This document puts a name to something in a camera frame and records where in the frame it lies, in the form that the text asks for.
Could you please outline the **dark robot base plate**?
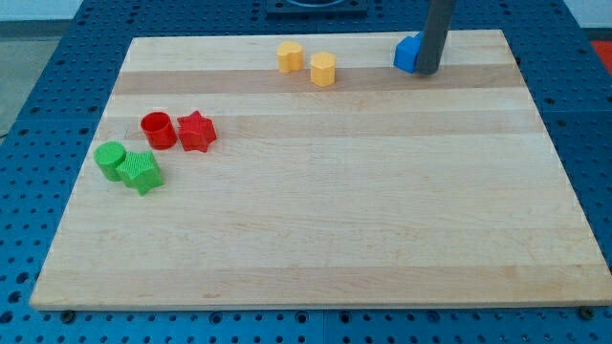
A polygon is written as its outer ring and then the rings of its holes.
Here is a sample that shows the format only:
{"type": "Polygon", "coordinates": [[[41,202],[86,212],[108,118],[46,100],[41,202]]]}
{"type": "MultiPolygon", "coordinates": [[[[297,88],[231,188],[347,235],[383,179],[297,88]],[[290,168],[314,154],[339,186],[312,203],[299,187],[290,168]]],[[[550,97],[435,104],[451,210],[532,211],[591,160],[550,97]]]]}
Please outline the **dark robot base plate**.
{"type": "Polygon", "coordinates": [[[264,8],[271,17],[366,15],[368,0],[265,0],[264,8]]]}

